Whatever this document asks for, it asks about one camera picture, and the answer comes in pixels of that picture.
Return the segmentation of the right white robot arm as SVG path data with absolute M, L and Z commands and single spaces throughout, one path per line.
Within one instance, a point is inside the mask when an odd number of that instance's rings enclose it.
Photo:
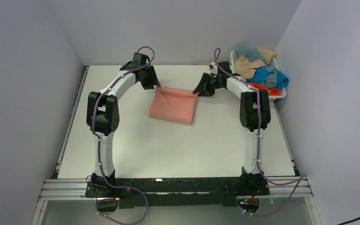
M 240 190 L 250 195 L 258 187 L 265 186 L 261 151 L 264 131 L 271 121 L 268 93 L 252 87 L 238 74 L 232 73 L 228 61 L 212 62 L 193 93 L 199 97 L 212 97 L 221 88 L 231 91 L 240 99 L 240 123 L 250 139 L 247 141 L 249 146 L 246 147 L 239 184 Z

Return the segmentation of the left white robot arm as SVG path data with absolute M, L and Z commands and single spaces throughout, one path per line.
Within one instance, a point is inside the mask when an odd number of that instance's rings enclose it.
M 93 134 L 96 153 L 91 183 L 105 197 L 112 196 L 116 190 L 113 137 L 120 122 L 119 100 L 136 83 L 145 90 L 160 85 L 151 61 L 148 55 L 134 53 L 132 60 L 120 68 L 106 87 L 88 95 L 86 123 Z

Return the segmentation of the pink t shirt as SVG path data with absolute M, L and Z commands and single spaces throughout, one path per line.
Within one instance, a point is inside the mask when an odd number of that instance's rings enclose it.
M 157 87 L 149 116 L 184 125 L 191 125 L 197 95 L 191 90 Z

